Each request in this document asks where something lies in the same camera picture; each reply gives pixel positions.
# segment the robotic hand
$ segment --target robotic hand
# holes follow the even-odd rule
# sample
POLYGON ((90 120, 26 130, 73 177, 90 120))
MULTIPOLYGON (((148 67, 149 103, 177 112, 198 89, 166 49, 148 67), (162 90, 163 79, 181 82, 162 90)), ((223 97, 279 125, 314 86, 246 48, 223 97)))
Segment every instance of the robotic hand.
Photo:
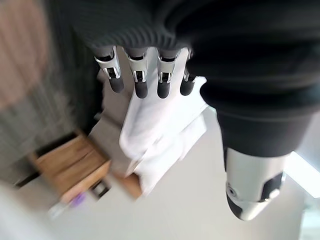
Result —
POLYGON ((147 47, 158 48, 160 98, 170 94, 178 51, 192 49, 180 91, 207 79, 200 93, 217 112, 231 211, 251 220, 279 194, 286 159, 320 109, 317 1, 60 2, 115 92, 123 82, 114 46, 127 53, 139 98, 148 93, 147 47))

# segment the wooden drawer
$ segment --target wooden drawer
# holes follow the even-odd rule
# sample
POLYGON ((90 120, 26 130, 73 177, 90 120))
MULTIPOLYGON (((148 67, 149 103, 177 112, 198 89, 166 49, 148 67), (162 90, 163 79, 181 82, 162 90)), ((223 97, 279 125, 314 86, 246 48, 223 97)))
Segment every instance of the wooden drawer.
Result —
POLYGON ((82 134, 40 157, 32 153, 29 158, 65 203, 101 180, 110 166, 110 160, 82 134))

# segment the black fingertip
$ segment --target black fingertip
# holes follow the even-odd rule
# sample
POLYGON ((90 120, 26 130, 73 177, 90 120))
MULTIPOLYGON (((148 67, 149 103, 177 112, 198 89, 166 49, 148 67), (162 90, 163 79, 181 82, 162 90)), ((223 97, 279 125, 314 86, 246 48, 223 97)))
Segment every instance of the black fingertip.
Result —
POLYGON ((159 98, 165 99, 166 97, 168 97, 169 91, 170 91, 170 83, 158 82, 157 93, 159 98))
POLYGON ((115 93, 120 93, 124 88, 124 81, 122 78, 112 78, 109 80, 110 86, 115 93))
POLYGON ((147 82, 135 82, 135 94, 138 98, 144 99, 148 95, 148 85, 147 82))
POLYGON ((194 89, 195 83, 192 81, 185 81, 182 80, 181 85, 180 85, 180 93, 183 96, 188 96, 192 90, 194 89))

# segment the white floor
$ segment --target white floor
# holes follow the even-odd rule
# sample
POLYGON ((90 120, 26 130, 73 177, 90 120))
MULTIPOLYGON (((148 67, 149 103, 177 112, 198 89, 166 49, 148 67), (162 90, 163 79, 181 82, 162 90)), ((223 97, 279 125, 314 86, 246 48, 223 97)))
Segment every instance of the white floor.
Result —
POLYGON ((226 201, 220 129, 212 111, 204 114, 206 134, 148 197, 132 201, 111 179, 111 190, 99 201, 88 197, 50 220, 46 211, 56 197, 40 178, 18 194, 57 240, 298 239, 304 191, 290 178, 256 219, 233 216, 226 201))

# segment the wooden crate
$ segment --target wooden crate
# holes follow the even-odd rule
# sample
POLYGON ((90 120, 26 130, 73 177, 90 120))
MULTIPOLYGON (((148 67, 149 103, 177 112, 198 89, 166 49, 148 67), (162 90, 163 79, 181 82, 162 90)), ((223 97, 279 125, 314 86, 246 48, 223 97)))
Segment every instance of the wooden crate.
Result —
POLYGON ((69 203, 105 177, 111 163, 81 133, 44 155, 30 154, 29 159, 60 194, 64 203, 69 203))
POLYGON ((138 199, 142 195, 138 175, 132 173, 127 177, 123 177, 116 172, 113 172, 112 175, 131 197, 138 199))

